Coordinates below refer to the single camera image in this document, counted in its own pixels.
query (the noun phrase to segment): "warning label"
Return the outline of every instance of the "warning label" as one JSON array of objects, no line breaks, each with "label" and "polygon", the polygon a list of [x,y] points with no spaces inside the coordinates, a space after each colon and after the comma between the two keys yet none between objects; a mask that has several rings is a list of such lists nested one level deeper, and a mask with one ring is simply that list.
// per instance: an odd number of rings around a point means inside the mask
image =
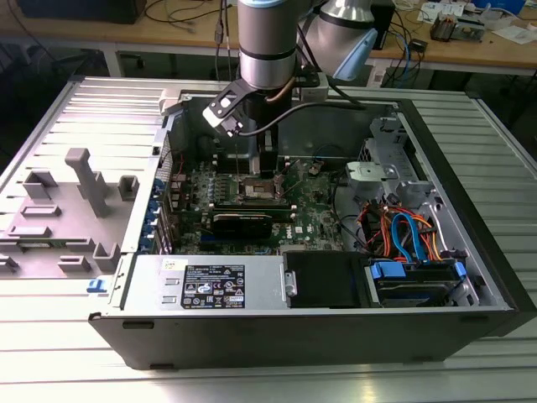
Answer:
[{"label": "warning label", "polygon": [[244,308],[243,265],[186,266],[181,305],[185,309]]}]

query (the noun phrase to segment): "circuit board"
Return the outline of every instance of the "circuit board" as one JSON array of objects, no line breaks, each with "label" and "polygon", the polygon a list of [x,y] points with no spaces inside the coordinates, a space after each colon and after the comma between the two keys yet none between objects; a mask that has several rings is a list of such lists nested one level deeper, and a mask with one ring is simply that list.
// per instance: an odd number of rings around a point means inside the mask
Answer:
[{"label": "circuit board", "polygon": [[[276,219],[272,232],[263,239],[233,239],[203,242],[211,236],[208,222],[215,199],[225,207],[237,202],[239,186],[257,179],[250,175],[217,174],[207,164],[200,164],[186,173],[182,197],[178,206],[180,244],[177,254],[281,254],[290,250],[342,250],[341,229],[330,207],[330,172],[311,174],[311,161],[295,161],[281,183],[280,200],[291,206],[289,220],[279,220],[286,210],[254,209],[255,212],[273,214]],[[220,188],[215,183],[223,184]]]}]

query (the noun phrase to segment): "wooden table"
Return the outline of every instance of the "wooden table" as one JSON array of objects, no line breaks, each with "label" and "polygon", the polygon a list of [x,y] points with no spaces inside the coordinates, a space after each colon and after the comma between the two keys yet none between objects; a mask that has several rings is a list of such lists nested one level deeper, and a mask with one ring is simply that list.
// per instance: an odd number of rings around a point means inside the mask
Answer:
[{"label": "wooden table", "polygon": [[[8,10],[7,0],[0,0],[0,41],[15,44],[34,44],[34,41],[18,26]],[[15,0],[10,0],[27,29],[45,46],[101,50],[106,58],[111,76],[122,76],[118,58],[120,51],[154,52],[167,54],[214,55],[214,29],[217,13],[196,20],[196,32],[190,34],[170,24],[158,23],[142,16],[134,25],[98,22],[59,21],[25,18]],[[191,0],[169,0],[169,8],[191,6]],[[178,13],[181,18],[196,16],[217,8],[214,1],[196,10]],[[429,24],[416,23],[417,11],[402,12],[404,25],[415,31],[413,37],[429,43],[422,62],[423,69],[467,71],[494,74],[532,75],[537,69],[537,42],[519,45],[487,32],[482,43],[430,40]],[[165,19],[164,6],[158,4],[150,15]],[[231,47],[237,55],[237,9],[229,10]],[[537,11],[525,8],[522,18],[537,18]],[[517,24],[525,26],[526,21]],[[402,52],[396,38],[390,35],[383,50],[374,50],[368,60],[373,65],[369,86],[379,86],[386,69],[397,64]]]}]

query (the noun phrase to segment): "workbench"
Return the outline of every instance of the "workbench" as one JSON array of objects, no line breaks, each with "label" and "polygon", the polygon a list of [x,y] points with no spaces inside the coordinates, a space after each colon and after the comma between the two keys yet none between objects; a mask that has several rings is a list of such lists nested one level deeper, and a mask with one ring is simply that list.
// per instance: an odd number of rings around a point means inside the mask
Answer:
[{"label": "workbench", "polygon": [[[9,12],[7,0],[0,0],[0,42],[20,45],[35,45],[35,42],[17,25]],[[216,8],[213,2],[196,10],[184,11],[182,18],[193,17]],[[191,7],[189,0],[169,0],[169,8]],[[85,21],[58,21],[25,18],[15,8],[23,24],[44,46],[75,49],[93,49],[103,52],[110,76],[123,76],[119,52],[149,52],[173,55],[215,54],[214,31],[217,13],[196,20],[196,32],[189,34],[170,24],[154,22],[144,16],[134,25],[109,24]],[[153,17],[166,19],[164,7],[157,5],[150,10]],[[401,12],[405,27],[415,31],[413,37],[429,42],[422,69],[465,71],[491,74],[529,76],[537,69],[537,41],[519,45],[486,32],[482,43],[451,41],[436,42],[430,39],[429,24],[412,24],[418,11]],[[537,10],[524,8],[522,18],[537,18]],[[237,56],[237,8],[229,10],[230,41],[232,55]],[[516,24],[525,26],[526,21]],[[372,65],[368,86],[380,86],[385,71],[396,65],[403,56],[396,38],[389,35],[382,50],[374,50],[367,64]]]},{"label": "workbench", "polygon": [[[203,81],[212,90],[225,84]],[[76,182],[65,152],[84,144],[105,181],[143,177],[162,126],[159,97],[184,81],[68,82],[0,176],[0,231],[25,196],[31,169]],[[537,302],[537,164],[479,99],[461,92],[344,88],[353,97],[406,97]],[[537,398],[537,321],[472,343],[443,363],[137,371],[87,323],[106,296],[88,280],[0,280],[3,401],[446,402]]]}]

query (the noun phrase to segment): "connector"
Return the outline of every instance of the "connector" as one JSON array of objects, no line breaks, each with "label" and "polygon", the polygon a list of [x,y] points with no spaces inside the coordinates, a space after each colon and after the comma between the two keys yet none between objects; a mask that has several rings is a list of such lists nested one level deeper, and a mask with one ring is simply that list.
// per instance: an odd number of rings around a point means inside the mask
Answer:
[{"label": "connector", "polygon": [[224,23],[219,20],[215,27],[215,42],[216,44],[222,44],[224,41]]},{"label": "connector", "polygon": [[413,50],[414,52],[423,54],[427,50],[427,45],[427,42],[425,42],[424,40],[412,39],[409,42],[409,49]]}]

